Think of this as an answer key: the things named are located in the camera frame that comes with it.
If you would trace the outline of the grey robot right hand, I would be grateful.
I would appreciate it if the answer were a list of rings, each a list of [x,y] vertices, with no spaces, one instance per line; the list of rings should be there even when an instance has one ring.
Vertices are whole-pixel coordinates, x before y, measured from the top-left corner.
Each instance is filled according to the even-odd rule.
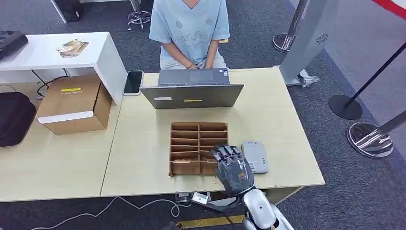
[[[220,144],[209,152],[217,162],[215,174],[230,196],[243,194],[254,187],[254,174],[238,147]]]

